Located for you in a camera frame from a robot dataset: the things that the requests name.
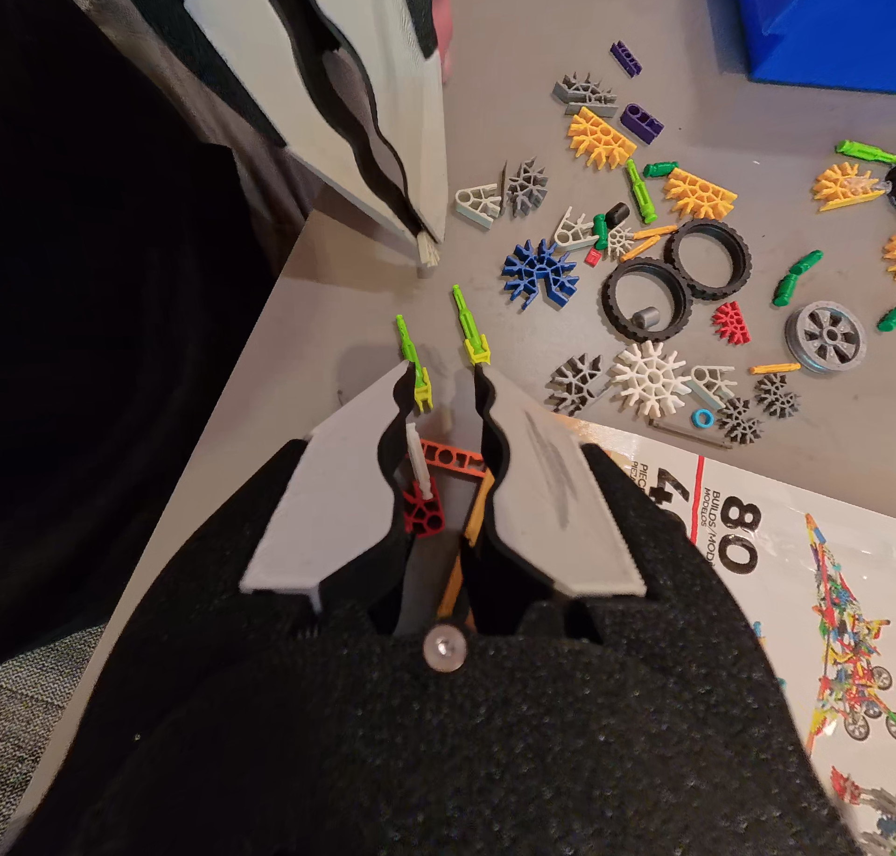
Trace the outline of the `blue snowflake connector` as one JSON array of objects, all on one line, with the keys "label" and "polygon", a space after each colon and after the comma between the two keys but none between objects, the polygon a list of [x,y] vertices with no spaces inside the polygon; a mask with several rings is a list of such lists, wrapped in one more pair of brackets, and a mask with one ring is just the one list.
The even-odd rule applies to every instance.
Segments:
[{"label": "blue snowflake connector", "polygon": [[521,300],[524,311],[535,300],[540,289],[558,308],[565,307],[576,294],[579,277],[574,273],[576,262],[570,252],[542,239],[537,246],[530,241],[517,245],[504,259],[501,277],[510,301]]}]

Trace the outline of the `long orange rod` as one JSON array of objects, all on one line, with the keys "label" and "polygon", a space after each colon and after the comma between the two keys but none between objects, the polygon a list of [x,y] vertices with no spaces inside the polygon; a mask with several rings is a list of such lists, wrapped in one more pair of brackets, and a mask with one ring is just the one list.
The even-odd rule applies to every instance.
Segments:
[{"label": "long orange rod", "polygon": [[462,547],[454,561],[452,572],[449,575],[436,610],[436,618],[438,620],[457,619],[462,625],[471,630],[475,630],[476,626],[472,609],[469,607],[469,599],[464,590],[462,553],[464,547],[473,548],[476,544],[476,539],[484,521],[487,495],[492,489],[494,482],[494,475],[490,470],[486,470],[483,480],[476,490],[472,507],[469,510],[469,516],[461,539]]}]

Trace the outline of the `grey wheel hub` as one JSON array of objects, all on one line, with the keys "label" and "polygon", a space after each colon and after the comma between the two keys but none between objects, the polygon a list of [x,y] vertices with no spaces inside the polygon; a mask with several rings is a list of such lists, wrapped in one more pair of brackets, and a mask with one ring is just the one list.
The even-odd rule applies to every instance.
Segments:
[{"label": "grey wheel hub", "polygon": [[824,375],[856,369],[868,348],[858,314],[837,302],[812,302],[795,310],[785,324],[785,339],[804,369]]}]

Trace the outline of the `black rubber tire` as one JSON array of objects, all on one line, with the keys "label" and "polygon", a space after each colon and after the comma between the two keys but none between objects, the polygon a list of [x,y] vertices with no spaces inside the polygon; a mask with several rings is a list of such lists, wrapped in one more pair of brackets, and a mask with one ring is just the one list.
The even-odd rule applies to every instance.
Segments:
[{"label": "black rubber tire", "polygon": [[[617,288],[626,276],[645,274],[662,283],[674,306],[671,322],[660,330],[642,329],[623,315],[617,300]],[[621,263],[604,280],[600,301],[608,322],[624,339],[642,344],[664,343],[680,334],[690,321],[693,312],[693,295],[683,276],[676,269],[652,258],[635,258]]]},{"label": "black rubber tire", "polygon": [[[723,286],[711,287],[686,271],[680,257],[680,247],[685,238],[690,235],[709,237],[728,253],[731,262],[731,276]],[[753,259],[745,241],[734,228],[714,220],[691,220],[678,226],[677,230],[668,236],[663,260],[682,277],[691,295],[702,302],[728,300],[745,287],[753,271]]]}]

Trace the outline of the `dark grey half-snowflake connector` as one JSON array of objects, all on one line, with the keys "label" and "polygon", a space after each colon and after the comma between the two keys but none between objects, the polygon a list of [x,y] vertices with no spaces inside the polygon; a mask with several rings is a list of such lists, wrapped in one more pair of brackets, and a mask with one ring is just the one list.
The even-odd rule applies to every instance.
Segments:
[{"label": "dark grey half-snowflake connector", "polygon": [[572,417],[596,401],[602,377],[601,355],[582,353],[568,358],[554,370],[549,381],[553,413]]}]

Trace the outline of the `red multi-hole connector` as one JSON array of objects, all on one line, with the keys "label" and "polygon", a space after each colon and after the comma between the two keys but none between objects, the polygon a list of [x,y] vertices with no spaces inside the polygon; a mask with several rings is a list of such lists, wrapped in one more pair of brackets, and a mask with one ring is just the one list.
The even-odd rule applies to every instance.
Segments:
[{"label": "red multi-hole connector", "polygon": [[426,499],[418,481],[411,481],[409,491],[402,492],[405,533],[420,538],[431,537],[444,530],[442,502],[435,478],[430,479],[431,498]]}]

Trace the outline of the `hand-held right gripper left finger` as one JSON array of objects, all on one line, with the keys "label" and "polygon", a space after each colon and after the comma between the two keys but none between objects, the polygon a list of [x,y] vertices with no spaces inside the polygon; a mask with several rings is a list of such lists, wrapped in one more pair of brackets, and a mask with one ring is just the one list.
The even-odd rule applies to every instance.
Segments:
[{"label": "hand-held right gripper left finger", "polygon": [[316,613],[370,608],[404,581],[404,497],[415,369],[403,360],[319,423],[240,579],[242,593],[302,595]]}]

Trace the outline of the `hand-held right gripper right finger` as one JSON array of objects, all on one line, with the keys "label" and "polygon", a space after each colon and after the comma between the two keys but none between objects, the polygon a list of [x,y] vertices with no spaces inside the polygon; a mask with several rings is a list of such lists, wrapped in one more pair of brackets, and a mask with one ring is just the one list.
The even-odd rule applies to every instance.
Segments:
[{"label": "hand-held right gripper right finger", "polygon": [[566,419],[492,365],[476,367],[474,384],[481,454],[494,479],[489,541],[568,598],[644,597],[643,577]]}]

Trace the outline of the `red white toy packaging bag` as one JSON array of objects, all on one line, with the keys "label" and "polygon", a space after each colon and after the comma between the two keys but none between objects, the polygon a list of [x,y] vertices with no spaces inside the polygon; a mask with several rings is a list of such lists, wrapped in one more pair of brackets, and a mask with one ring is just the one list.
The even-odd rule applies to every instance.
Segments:
[{"label": "red white toy packaging bag", "polygon": [[894,854],[894,519],[644,436],[559,420],[686,526],[754,628],[859,847]]}]

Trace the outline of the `clear long rod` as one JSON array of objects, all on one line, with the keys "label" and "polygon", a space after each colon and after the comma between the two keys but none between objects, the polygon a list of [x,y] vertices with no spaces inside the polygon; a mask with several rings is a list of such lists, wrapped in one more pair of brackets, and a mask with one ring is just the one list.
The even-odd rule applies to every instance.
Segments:
[{"label": "clear long rod", "polygon": [[647,423],[650,428],[660,433],[687,439],[690,442],[697,443],[704,447],[715,447],[726,450],[731,450],[734,448],[734,445],[724,437],[719,438],[705,435],[703,433],[697,433],[687,428],[680,428],[675,425],[669,425],[655,418],[648,418]]}]

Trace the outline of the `blue plastic storage bin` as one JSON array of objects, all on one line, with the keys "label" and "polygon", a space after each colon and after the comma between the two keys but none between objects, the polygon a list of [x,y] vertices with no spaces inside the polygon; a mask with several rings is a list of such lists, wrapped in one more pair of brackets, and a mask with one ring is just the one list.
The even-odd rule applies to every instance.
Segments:
[{"label": "blue plastic storage bin", "polygon": [[895,0],[737,0],[749,77],[895,92]]}]

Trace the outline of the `red fan connector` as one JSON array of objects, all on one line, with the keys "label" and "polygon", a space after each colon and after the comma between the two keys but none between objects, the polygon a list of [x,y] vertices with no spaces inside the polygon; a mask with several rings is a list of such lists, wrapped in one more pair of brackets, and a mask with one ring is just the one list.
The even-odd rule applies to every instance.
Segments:
[{"label": "red fan connector", "polygon": [[711,317],[711,324],[718,337],[724,342],[740,346],[752,340],[741,308],[736,301],[718,306]]}]

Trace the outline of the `orange ladder piece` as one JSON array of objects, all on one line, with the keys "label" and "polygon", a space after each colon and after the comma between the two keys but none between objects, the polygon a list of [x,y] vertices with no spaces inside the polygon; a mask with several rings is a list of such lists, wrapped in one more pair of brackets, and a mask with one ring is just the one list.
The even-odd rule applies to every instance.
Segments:
[{"label": "orange ladder piece", "polygon": [[424,459],[431,467],[480,480],[487,474],[484,458],[477,452],[439,444],[423,438],[420,442]]}]

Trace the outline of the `pale grey triangular connector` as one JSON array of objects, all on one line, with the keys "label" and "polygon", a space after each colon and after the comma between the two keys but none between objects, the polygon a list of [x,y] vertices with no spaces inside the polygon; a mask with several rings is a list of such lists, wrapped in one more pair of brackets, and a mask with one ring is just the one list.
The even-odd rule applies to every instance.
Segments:
[{"label": "pale grey triangular connector", "polygon": [[593,226],[593,219],[586,214],[573,218],[573,208],[569,206],[554,232],[554,244],[564,251],[591,248],[599,238]]},{"label": "pale grey triangular connector", "polygon": [[500,217],[502,206],[503,190],[498,183],[458,189],[454,196],[455,211],[485,231]]},{"label": "pale grey triangular connector", "polygon": [[719,412],[735,396],[733,389],[737,383],[728,378],[734,370],[733,366],[694,365],[686,385],[694,397]]}]

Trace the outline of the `person's left hand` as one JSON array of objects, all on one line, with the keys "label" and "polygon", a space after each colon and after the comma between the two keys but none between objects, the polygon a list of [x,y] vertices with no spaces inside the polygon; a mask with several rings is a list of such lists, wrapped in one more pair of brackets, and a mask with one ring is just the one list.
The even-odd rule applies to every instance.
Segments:
[{"label": "person's left hand", "polygon": [[451,45],[454,37],[451,0],[432,0],[432,18],[440,58],[442,84],[447,84],[452,72]]}]

